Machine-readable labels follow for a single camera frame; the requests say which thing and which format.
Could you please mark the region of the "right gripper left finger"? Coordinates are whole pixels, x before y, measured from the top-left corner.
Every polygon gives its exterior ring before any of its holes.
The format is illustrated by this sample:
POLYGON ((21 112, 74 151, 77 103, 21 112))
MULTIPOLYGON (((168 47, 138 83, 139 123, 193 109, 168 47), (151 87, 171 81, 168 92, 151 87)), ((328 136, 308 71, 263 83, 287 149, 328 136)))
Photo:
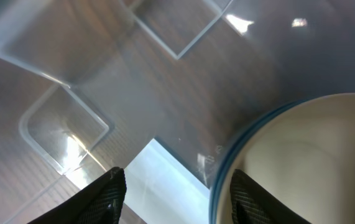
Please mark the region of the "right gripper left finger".
POLYGON ((126 196, 124 169, 113 167, 90 185, 30 224, 118 224, 126 196))

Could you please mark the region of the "beige large bowl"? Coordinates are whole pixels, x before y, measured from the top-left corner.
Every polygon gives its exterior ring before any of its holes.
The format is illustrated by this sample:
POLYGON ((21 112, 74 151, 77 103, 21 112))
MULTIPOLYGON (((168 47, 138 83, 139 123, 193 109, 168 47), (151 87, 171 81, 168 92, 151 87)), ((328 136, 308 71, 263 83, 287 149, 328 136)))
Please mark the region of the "beige large bowl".
POLYGON ((261 127, 228 170, 216 223, 233 223, 236 169, 309 223, 355 223, 355 93, 307 100, 261 127))

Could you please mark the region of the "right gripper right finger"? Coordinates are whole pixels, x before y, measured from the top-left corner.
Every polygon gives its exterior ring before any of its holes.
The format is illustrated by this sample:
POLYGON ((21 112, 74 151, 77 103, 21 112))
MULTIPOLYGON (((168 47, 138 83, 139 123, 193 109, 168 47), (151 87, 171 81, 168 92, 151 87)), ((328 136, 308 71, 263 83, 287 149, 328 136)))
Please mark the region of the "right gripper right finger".
POLYGON ((242 170, 233 173, 230 196, 234 224, 309 224, 242 170))

